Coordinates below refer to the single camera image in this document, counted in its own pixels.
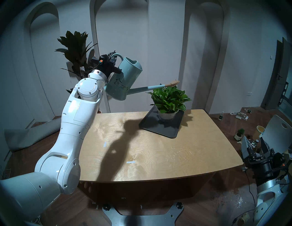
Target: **metal base plate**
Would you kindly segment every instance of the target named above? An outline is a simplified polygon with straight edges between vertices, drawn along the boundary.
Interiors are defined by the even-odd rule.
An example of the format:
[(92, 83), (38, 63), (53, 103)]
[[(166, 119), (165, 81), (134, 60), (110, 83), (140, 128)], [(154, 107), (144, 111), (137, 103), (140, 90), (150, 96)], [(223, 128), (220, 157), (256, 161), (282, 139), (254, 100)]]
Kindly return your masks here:
[(146, 216), (125, 216), (119, 214), (111, 205), (102, 208), (105, 215), (112, 222), (112, 226), (161, 226), (161, 225), (175, 225), (175, 221), (183, 211), (184, 206), (181, 202), (172, 205), (166, 214), (163, 215), (146, 215)]

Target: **logo on watering can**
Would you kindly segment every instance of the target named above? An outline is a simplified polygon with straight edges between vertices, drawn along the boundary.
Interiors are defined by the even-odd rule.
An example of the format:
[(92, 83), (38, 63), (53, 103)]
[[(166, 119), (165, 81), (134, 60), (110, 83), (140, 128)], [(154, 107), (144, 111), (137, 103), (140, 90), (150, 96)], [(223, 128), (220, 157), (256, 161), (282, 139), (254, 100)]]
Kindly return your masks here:
[(124, 86), (124, 85), (122, 84), (122, 82), (121, 82), (121, 80), (120, 80), (119, 78), (116, 79), (116, 81), (114, 82), (114, 84), (115, 84), (116, 86), (118, 86), (119, 88), (123, 89), (123, 90), (128, 91), (128, 89), (129, 89), (127, 86)]

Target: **black knob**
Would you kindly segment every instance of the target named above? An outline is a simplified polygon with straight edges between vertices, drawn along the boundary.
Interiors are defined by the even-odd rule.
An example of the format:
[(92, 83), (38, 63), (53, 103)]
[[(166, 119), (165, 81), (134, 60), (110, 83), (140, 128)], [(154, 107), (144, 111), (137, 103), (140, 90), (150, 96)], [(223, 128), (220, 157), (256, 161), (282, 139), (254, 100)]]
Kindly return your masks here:
[(109, 210), (110, 210), (110, 205), (109, 205), (109, 204), (104, 204), (104, 205), (103, 205), (103, 209), (104, 209), (105, 211), (109, 211)]
[(177, 207), (178, 209), (182, 209), (182, 208), (183, 208), (183, 204), (182, 204), (181, 202), (178, 202), (178, 203), (176, 204), (176, 207)]

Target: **small potted plant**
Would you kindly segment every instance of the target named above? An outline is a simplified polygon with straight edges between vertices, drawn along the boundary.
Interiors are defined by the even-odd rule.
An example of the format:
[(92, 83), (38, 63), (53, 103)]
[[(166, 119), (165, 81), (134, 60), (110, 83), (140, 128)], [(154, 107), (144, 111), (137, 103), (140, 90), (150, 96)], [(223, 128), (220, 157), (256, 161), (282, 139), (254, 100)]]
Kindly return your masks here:
[(176, 86), (155, 89), (151, 94), (153, 104), (157, 107), (159, 119), (163, 122), (174, 118), (179, 111), (185, 111), (184, 102), (191, 101), (185, 91), (179, 90)]
[(242, 135), (244, 134), (244, 129), (241, 128), (237, 131), (237, 133), (235, 134), (234, 136), (234, 139), (237, 140), (237, 141), (240, 141), (241, 138), (242, 138)]

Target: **black tray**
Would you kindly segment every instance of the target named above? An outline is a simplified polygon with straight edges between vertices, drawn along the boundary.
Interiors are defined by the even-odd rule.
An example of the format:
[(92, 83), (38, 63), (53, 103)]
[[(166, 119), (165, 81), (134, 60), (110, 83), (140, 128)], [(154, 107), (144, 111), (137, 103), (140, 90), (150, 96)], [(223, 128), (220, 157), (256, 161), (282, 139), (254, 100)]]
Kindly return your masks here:
[(172, 120), (169, 122), (162, 122), (158, 117), (156, 106), (153, 106), (139, 123), (139, 128), (168, 138), (176, 138), (184, 113), (184, 111), (179, 110)]

